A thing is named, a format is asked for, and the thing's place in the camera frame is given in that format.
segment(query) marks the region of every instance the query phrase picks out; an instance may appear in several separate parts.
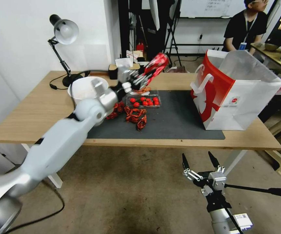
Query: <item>wooden table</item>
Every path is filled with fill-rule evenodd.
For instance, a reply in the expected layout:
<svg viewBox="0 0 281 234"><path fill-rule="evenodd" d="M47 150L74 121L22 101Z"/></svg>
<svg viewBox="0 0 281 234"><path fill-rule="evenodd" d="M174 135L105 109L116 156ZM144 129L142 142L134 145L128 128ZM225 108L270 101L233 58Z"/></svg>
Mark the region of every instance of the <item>wooden table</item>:
<svg viewBox="0 0 281 234"><path fill-rule="evenodd" d="M63 75L61 71L51 71L32 90L32 92L13 110L0 125L0 143L20 143L26 150L27 144L35 143L59 119L73 111L73 105L66 90L53 90L49 82ZM101 76L109 85L116 80ZM190 82L196 78L191 73L161 73L150 84L159 90L190 90ZM61 80L53 82L62 87ZM177 147L177 148L216 148L234 149L225 162L226 174L236 165L246 150L280 150L281 145L266 126L256 119L246 131L223 131L224 140L181 140L181 139L86 139L84 145L94 146L132 146L132 147ZM61 180L57 175L51 178L57 187Z"/></svg>
<svg viewBox="0 0 281 234"><path fill-rule="evenodd" d="M275 51L265 50L265 45L263 43L252 43L251 46L255 48L259 53L269 58L272 62L281 67L281 50L277 49Z"/></svg>

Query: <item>red and white bag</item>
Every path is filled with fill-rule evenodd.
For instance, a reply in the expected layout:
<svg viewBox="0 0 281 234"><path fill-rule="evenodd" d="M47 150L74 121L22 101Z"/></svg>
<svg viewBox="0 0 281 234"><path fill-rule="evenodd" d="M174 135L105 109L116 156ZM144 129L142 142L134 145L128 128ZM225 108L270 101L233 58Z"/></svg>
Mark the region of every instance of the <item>red and white bag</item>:
<svg viewBox="0 0 281 234"><path fill-rule="evenodd" d="M246 130L281 88L281 79L244 50L208 50L190 84L207 130Z"/></svg>

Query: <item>desk lamp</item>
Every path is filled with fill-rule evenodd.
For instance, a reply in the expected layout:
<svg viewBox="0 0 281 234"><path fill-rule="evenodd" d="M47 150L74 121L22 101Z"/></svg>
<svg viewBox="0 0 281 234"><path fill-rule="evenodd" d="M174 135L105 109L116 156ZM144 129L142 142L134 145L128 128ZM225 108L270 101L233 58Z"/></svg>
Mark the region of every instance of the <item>desk lamp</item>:
<svg viewBox="0 0 281 234"><path fill-rule="evenodd" d="M67 72L67 76L63 78L63 85L69 87L69 85L78 78L82 78L81 75L70 74L71 70L67 63L62 60L58 52L55 49L55 45L60 43L63 45L69 45L73 43L79 35L79 28L75 22L71 20L62 20L58 15L51 15L50 22L54 26L54 37L48 40L55 54L57 55L60 63Z"/></svg>

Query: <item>plastic container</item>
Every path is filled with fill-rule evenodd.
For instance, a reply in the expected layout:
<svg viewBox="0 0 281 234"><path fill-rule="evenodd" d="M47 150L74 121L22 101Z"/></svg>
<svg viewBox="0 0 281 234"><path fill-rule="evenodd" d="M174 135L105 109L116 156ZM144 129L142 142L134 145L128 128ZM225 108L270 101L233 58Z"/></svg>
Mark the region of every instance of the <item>plastic container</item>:
<svg viewBox="0 0 281 234"><path fill-rule="evenodd" d="M146 99L149 98L149 99L151 99L152 101L153 101L153 98L154 98L154 97L155 97L155 98L158 98L158 100L159 100L159 105L144 106L144 105L142 104L143 101L141 101L141 98L142 98L142 97L143 97L143 98L146 98ZM158 92L157 90L151 90L149 95L141 95L141 94L139 94L139 95L131 95L131 94L126 95L125 104L126 104L128 107L130 107L130 108L136 108L136 107L134 107L134 103L132 103L132 102L130 101L131 98L135 98L135 99L136 99L136 102L138 102L138 103L140 104L139 107L137 107L138 109L143 109L143 108L158 108L158 107L161 106L161 99L160 99L160 96L159 96L159 92Z"/></svg>
<svg viewBox="0 0 281 234"><path fill-rule="evenodd" d="M72 95L76 104L78 104L83 99L96 97L95 89L93 88L91 83L93 79L102 81L104 89L108 89L108 82L98 76L86 76L77 79L72 83ZM70 86L68 87L67 92L69 96L71 96Z"/></svg>

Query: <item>desk mat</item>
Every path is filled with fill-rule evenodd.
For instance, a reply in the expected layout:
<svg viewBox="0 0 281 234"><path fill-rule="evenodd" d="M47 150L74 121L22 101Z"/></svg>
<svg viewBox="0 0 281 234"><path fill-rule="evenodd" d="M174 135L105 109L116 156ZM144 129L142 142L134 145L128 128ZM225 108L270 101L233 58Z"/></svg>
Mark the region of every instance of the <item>desk mat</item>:
<svg viewBox="0 0 281 234"><path fill-rule="evenodd" d="M125 121L123 112L91 129L95 139L208 139L223 140L220 130L205 130L190 91L159 91L161 106L147 108L147 124L137 131L136 124Z"/></svg>

